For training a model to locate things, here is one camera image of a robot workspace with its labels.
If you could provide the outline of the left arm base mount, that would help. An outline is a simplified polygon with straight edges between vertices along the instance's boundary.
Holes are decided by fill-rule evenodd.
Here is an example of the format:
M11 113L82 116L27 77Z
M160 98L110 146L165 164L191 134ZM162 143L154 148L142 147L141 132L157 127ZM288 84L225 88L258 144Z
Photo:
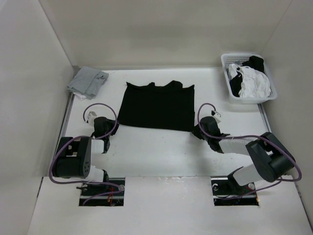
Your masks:
M82 184L76 187L80 191L80 207L122 207L125 191L118 192L115 186Z

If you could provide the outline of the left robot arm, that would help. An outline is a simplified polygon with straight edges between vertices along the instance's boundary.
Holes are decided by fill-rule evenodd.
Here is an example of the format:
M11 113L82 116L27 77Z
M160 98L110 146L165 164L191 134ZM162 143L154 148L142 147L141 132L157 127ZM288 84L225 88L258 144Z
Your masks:
M73 179L93 183L93 189L99 195L105 195L110 189L107 171L98 169L91 163L93 154L106 154L110 147L110 136L115 135L119 123L106 117L90 117L88 122L94 131L90 137L62 137L58 148L58 156L50 166L49 176Z

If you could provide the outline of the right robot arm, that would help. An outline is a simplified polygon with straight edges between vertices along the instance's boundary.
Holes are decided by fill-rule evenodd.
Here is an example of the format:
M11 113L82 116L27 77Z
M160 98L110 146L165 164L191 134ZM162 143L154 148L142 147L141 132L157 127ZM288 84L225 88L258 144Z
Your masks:
M261 136L231 136L222 133L213 117L203 117L192 134L208 143L210 148L221 154L241 154L251 158L252 164L240 167L227 176L227 188L239 193L250 183L265 180L269 183L295 167L295 159L271 132Z

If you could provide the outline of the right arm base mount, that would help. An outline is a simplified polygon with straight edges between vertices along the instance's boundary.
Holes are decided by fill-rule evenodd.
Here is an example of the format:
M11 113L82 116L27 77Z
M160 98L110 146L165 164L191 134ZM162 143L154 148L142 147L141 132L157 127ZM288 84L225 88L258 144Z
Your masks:
M215 206L259 206L255 184L245 186L233 184L227 177L211 178L213 202Z

